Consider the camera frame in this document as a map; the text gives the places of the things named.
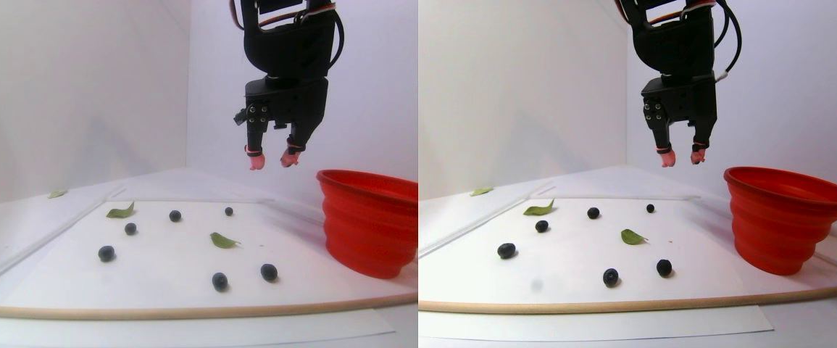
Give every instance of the red bowl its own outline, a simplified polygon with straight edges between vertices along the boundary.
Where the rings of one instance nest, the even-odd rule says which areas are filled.
[[[724,171],[733,245],[750,265],[793,275],[837,221],[837,185],[800,173],[733,167]]]
[[[418,250],[418,183],[344,170],[318,172],[331,255],[373,278],[395,278]]]

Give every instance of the white paper sheet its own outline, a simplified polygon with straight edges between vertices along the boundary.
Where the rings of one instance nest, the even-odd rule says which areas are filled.
[[[590,315],[418,312],[418,334],[478,341],[610,341],[771,331],[759,306]]]
[[[424,253],[433,244],[447,238],[467,225],[485,218],[517,199],[525,198],[549,180],[536,180],[498,186],[490,192],[470,196],[464,192],[438,199],[418,202],[418,251]]]
[[[231,206],[233,216],[224,215]],[[321,244],[296,229],[321,229],[258,204],[136,202],[127,219],[109,219],[110,202],[54,241],[50,252],[0,305],[45,308],[182,308],[296,305],[345,301],[415,291],[415,269],[392,281],[369,278],[336,262]],[[170,222],[177,209],[183,219]],[[124,225],[138,226],[134,236]],[[241,242],[221,249],[219,232]],[[112,262],[97,251],[111,245]],[[275,283],[263,281],[260,266],[273,264]],[[212,275],[224,273],[228,291],[216,292]]]
[[[739,295],[743,283],[728,249],[711,241],[693,223],[680,219],[687,202],[626,199],[557,199],[550,215],[527,216],[531,199],[487,225],[421,259],[419,297],[424,301],[559,304],[641,299],[687,299]],[[597,207],[598,219],[586,211]],[[538,220],[550,230],[534,230]],[[639,245],[621,241],[622,229],[649,239]],[[502,243],[515,243],[517,256],[502,260]],[[668,259],[669,278],[657,274],[657,261]],[[617,269],[620,282],[608,289],[601,276]]]
[[[372,309],[215,320],[49,321],[0,318],[0,344],[54,348],[236,347],[325,341],[393,331]]]

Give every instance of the black cable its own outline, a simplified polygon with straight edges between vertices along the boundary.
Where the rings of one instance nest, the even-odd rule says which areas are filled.
[[[630,24],[630,20],[628,20],[628,15],[624,14],[624,9],[621,7],[621,0],[615,0],[615,4],[617,5],[617,12],[621,14],[621,17],[624,19],[624,23]]]
[[[717,37],[717,41],[714,42],[714,46],[717,48],[717,44],[720,44],[720,41],[724,39],[724,36],[727,35],[727,25],[730,24],[730,17],[727,16],[727,10],[724,7],[720,7],[722,12],[724,12],[724,28],[720,30],[720,36]]]
[[[335,53],[334,59],[328,64],[328,69],[335,66],[335,62],[341,57],[341,51],[344,50],[344,24],[341,23],[341,16],[338,14],[338,11],[331,12],[335,14],[335,24],[338,24],[338,53]]]
[[[733,32],[737,34],[737,51],[733,53],[733,59],[730,61],[730,65],[727,66],[727,69],[724,70],[724,73],[730,72],[730,69],[733,69],[733,64],[737,63],[737,59],[740,57],[740,48],[743,46],[743,37],[740,36],[740,24],[737,23],[737,16],[734,16],[733,10],[727,6],[727,3],[724,0],[717,0],[717,3],[720,6],[724,7],[727,15],[730,17],[730,22],[733,23]]]

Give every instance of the robotic arm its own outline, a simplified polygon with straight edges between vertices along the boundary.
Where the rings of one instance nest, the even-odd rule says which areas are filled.
[[[647,66],[660,72],[641,91],[644,119],[653,130],[657,153],[663,167],[676,165],[676,153],[670,143],[670,125],[687,120],[696,135],[692,145],[692,163],[705,162],[705,149],[717,120],[714,84],[722,80],[740,56],[740,26],[726,0],[686,0],[682,11],[647,20],[646,11],[675,0],[615,0],[624,21],[633,30],[634,50]],[[719,4],[724,11],[724,28],[714,42],[711,7]],[[715,78],[714,47],[733,23],[737,50],[723,75]]]
[[[244,26],[237,20],[235,0],[230,1],[232,18],[243,30],[243,48],[254,67],[265,78],[245,85],[245,107],[235,116],[236,125],[247,123],[245,152],[252,170],[265,165],[262,140],[270,122],[273,129],[291,126],[281,165],[299,164],[309,137],[325,116],[328,98],[328,70],[344,47],[344,26],[331,0],[307,0],[306,9],[259,21],[261,14],[301,4],[303,0],[240,0]],[[272,29],[263,26],[292,20]],[[338,52],[331,56],[338,27]]]

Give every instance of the white table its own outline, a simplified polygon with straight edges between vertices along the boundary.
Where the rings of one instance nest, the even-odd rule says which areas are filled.
[[[607,177],[615,177],[617,181],[607,183]],[[563,175],[554,178],[538,180],[530,183],[519,183],[518,185],[496,188],[494,192],[501,190],[501,198],[492,196],[488,202],[477,196],[470,200],[468,195],[445,196],[445,198],[431,199],[421,202],[425,212],[432,212],[433,215],[443,216],[444,220],[452,223],[441,223],[425,220],[423,225],[435,226],[435,231],[419,231],[419,239],[422,245],[429,245],[433,239],[441,239],[449,231],[461,228],[465,223],[471,223],[484,216],[487,212],[495,211],[508,202],[508,196],[524,195],[531,192],[532,188],[538,188],[546,183],[547,188],[554,186],[548,195],[636,195],[636,196],[687,196],[699,195],[709,200],[716,209],[724,209],[725,202],[718,202],[707,192],[674,183],[666,178],[655,177],[650,173],[630,167],[611,167],[574,175]],[[465,208],[469,202],[478,202],[481,207],[475,211],[473,207]],[[460,213],[460,217],[448,215],[448,210],[468,209]],[[434,219],[436,216],[427,216],[422,212],[421,219]],[[762,278],[762,272],[756,270],[738,269],[739,275],[745,282],[756,284],[758,278]],[[837,346],[837,298],[825,299],[825,301],[797,302],[796,304],[774,304],[761,307],[763,314],[775,327],[774,331],[739,333],[719,336],[701,336],[669,339],[631,339],[630,341],[577,341],[577,342],[543,342],[543,341],[469,341],[469,339],[441,339],[419,337],[421,347],[827,347]]]
[[[202,185],[188,185],[189,183],[200,182]],[[266,196],[265,192],[258,192],[251,190],[237,183],[226,182],[216,177],[205,175],[205,173],[198,173],[191,170],[174,170],[162,173],[154,173],[153,175],[139,176],[117,182],[100,183],[96,186],[87,186],[87,188],[74,189],[73,193],[83,194],[85,196],[98,196],[97,192],[107,192],[110,189],[116,188],[119,185],[126,185],[129,189],[137,190],[140,186],[152,186],[152,193],[154,196],[181,196],[184,199],[196,198],[196,196],[242,196],[243,198],[259,198]],[[126,194],[144,195],[144,191],[133,193],[123,192],[119,196]],[[11,206],[17,203],[10,202],[0,204],[0,212],[9,212]],[[73,203],[71,205],[77,206],[81,209],[79,204]],[[296,211],[307,218],[320,219],[323,218],[321,212],[312,207],[296,207]],[[68,208],[68,216],[73,215],[73,209]],[[0,262],[3,261],[4,255],[17,252],[17,249],[29,245],[33,241],[37,241],[41,236],[47,234],[53,229],[53,226],[43,225],[41,228],[10,228],[8,223],[0,225]],[[34,268],[35,259],[41,258],[47,253],[48,245],[44,246],[39,252],[35,252],[26,261],[10,269],[4,275],[0,276],[0,297],[9,293],[16,285],[23,281],[24,275],[28,274]],[[317,341],[317,342],[302,342],[302,344],[281,344],[283,347],[415,347],[417,342],[417,305],[399,305],[387,308],[376,309],[376,312],[384,319],[395,332],[378,334],[365,337],[348,338],[348,339],[331,339],[331,341]],[[66,332],[67,335],[73,335],[73,332]]]

